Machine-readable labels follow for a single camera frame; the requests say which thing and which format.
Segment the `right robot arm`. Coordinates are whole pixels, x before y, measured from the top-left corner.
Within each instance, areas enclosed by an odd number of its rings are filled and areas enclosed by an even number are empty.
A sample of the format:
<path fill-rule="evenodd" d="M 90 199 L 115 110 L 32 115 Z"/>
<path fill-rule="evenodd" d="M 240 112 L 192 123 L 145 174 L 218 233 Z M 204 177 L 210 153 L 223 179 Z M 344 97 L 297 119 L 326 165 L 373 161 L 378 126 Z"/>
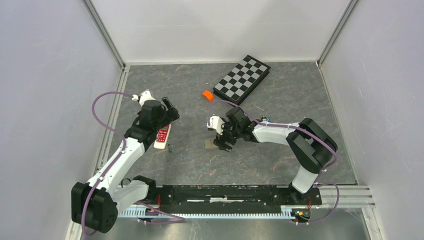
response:
<path fill-rule="evenodd" d="M 289 199 L 295 204 L 309 198 L 310 188 L 338 150 L 336 142 L 311 118 L 295 123 L 273 123 L 266 117 L 250 119 L 240 107 L 234 107 L 225 117 L 211 116 L 206 126 L 216 131 L 214 145 L 227 152 L 238 139 L 290 147 L 300 164 L 288 191 Z"/>

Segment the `white beige remote control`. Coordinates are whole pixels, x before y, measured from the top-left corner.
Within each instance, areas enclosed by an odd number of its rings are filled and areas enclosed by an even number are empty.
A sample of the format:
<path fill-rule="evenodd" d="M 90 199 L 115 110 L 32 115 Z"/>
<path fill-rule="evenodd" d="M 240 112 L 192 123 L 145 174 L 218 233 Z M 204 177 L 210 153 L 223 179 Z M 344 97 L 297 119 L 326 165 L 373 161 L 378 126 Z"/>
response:
<path fill-rule="evenodd" d="M 215 138 L 206 138 L 203 145 L 206 149 L 218 149 L 219 147 L 214 143 Z"/>

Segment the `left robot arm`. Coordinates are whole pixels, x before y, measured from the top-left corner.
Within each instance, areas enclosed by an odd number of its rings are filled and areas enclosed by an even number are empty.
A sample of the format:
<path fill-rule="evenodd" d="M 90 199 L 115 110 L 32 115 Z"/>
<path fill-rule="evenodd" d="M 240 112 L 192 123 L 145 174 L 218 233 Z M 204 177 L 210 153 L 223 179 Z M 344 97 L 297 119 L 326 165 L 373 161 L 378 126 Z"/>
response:
<path fill-rule="evenodd" d="M 157 198 L 155 181 L 136 176 L 124 187 L 121 180 L 132 165 L 156 141 L 160 129 L 180 115 L 167 97 L 153 98 L 149 91 L 135 95 L 141 106 L 131 127 L 122 134 L 120 147 L 106 164 L 86 183 L 77 182 L 71 189 L 71 220 L 100 233 L 107 233 L 118 215 L 137 201 L 153 203 Z"/>

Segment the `red white remote control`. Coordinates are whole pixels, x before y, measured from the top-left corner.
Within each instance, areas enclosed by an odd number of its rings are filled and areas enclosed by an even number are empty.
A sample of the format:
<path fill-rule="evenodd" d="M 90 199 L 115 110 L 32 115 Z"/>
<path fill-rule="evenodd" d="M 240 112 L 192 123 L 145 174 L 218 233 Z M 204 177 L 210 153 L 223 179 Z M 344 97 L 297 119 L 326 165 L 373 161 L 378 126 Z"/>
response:
<path fill-rule="evenodd" d="M 153 144 L 153 147 L 155 149 L 164 150 L 167 147 L 171 127 L 172 125 L 168 124 L 158 131 L 156 135 L 156 140 Z"/>

